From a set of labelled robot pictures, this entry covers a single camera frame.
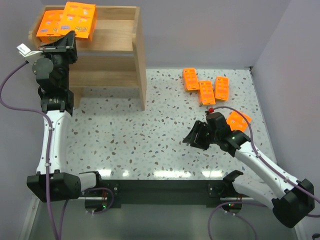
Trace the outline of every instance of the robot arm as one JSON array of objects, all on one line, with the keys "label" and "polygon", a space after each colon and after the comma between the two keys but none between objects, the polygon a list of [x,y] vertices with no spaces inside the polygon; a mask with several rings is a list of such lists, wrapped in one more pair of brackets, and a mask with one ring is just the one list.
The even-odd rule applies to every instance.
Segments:
[{"label": "robot arm", "polygon": [[[246,178],[240,171],[229,173],[223,180],[231,183],[239,194],[247,195],[272,209],[276,218],[288,228],[293,228],[302,218],[315,208],[315,201],[286,180],[297,183],[311,194],[314,186],[307,179],[299,181],[290,175],[257,147],[258,155],[253,151],[251,139],[239,130],[231,131],[225,117],[213,109],[206,111],[206,121],[196,121],[191,132],[183,140],[191,147],[207,150],[210,144],[217,144],[221,150],[228,152],[251,168],[263,181]],[[271,167],[285,176],[285,179],[271,170],[260,159],[262,157]]]},{"label": "robot arm", "polygon": [[78,175],[68,173],[66,166],[66,140],[72,119],[74,95],[69,90],[69,64],[77,61],[76,36],[71,31],[63,38],[31,51],[24,44],[19,45],[19,53],[32,63],[32,71],[39,84],[41,110],[52,123],[44,117],[44,136],[42,153],[36,175],[27,177],[27,186],[42,201],[46,202],[46,153],[49,132],[52,131],[49,152],[50,200],[61,201],[77,199],[84,190],[99,183],[98,172],[84,172]]}]

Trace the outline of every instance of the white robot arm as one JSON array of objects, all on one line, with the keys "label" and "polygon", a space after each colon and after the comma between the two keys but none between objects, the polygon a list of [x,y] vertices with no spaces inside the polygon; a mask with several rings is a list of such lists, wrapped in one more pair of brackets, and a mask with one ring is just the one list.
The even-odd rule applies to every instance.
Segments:
[{"label": "white robot arm", "polygon": [[[67,160],[67,135],[69,130],[69,125],[72,120],[72,117],[69,112],[59,110],[48,111],[46,114],[52,122],[53,132],[51,138],[51,149],[50,149],[50,174],[58,173],[69,173],[69,170],[66,166]],[[44,120],[44,135],[43,135],[43,144],[42,144],[42,153],[38,167],[36,168],[37,175],[46,174],[46,152],[48,146],[48,121],[46,118]],[[93,188],[97,185],[97,176],[94,172],[87,172],[76,175],[79,179],[80,191]]]},{"label": "white robot arm", "polygon": [[272,209],[276,218],[288,228],[293,228],[315,208],[315,200],[297,188],[313,195],[314,186],[310,181],[300,181],[280,168],[242,131],[232,131],[225,117],[220,112],[214,112],[213,108],[206,111],[206,122],[196,121],[183,142],[203,150],[207,150],[210,144],[217,144],[222,151],[251,168],[264,182],[249,179],[236,170],[223,179],[229,188]]}]

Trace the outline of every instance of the black metal base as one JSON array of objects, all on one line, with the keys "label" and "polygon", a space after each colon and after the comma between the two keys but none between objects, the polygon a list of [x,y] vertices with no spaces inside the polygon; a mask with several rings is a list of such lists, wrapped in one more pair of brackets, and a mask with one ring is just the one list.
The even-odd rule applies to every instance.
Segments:
[{"label": "black metal base", "polygon": [[[314,195],[313,184],[304,179],[298,182],[298,186]],[[272,199],[274,208],[272,209],[275,217],[286,227],[293,228],[307,214],[315,209],[315,200],[294,187],[292,190],[286,191],[281,198]]]},{"label": "black metal base", "polygon": [[[121,208],[122,204],[216,207],[220,198],[238,196],[234,190],[226,190],[223,180],[101,180],[99,187],[113,192],[113,208]],[[101,196],[101,192],[84,195]]]}]

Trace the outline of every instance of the gray wall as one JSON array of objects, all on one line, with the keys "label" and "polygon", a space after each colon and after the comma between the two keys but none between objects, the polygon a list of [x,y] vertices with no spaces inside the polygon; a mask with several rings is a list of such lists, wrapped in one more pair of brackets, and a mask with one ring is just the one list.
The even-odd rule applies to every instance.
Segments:
[{"label": "gray wall", "polygon": [[[56,223],[63,202],[52,204]],[[212,208],[188,205],[123,205],[102,214],[85,215],[83,200],[69,202],[63,221],[64,240],[207,240]],[[259,240],[296,240],[294,229],[281,225],[266,207],[245,205],[241,215],[256,228]],[[40,204],[30,240],[54,240],[47,207]],[[218,211],[211,231],[215,240],[252,240],[254,233],[241,219]]]},{"label": "gray wall", "polygon": [[[84,0],[142,8],[150,67],[253,66],[290,0]],[[66,0],[42,0],[65,4]]]},{"label": "gray wall", "polygon": [[[16,46],[28,42],[28,31],[41,9],[40,0],[0,1],[0,81],[24,62]],[[9,80],[4,101],[40,108],[37,83],[27,65]],[[27,175],[35,174],[43,134],[41,116],[14,112],[0,105],[0,239],[17,239],[31,200]]]},{"label": "gray wall", "polygon": [[[320,1],[292,0],[253,68],[253,79],[277,161],[308,178],[320,197]],[[316,204],[313,213],[320,214]],[[320,220],[303,221],[308,238]]]}]

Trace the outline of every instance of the wooden shelf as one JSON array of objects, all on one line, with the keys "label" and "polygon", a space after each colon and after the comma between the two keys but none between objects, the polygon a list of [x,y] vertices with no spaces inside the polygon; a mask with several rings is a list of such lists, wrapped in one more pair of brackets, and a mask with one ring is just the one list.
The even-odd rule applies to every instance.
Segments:
[{"label": "wooden shelf", "polygon": [[[37,17],[29,31],[29,40],[37,48],[42,44],[37,31],[45,11],[63,10],[64,7],[47,5]],[[144,110],[147,77],[140,8],[96,7],[98,19],[93,40],[76,41],[78,60],[70,65],[69,86],[74,93],[74,105],[79,106],[86,87],[130,87],[139,88]]]}]

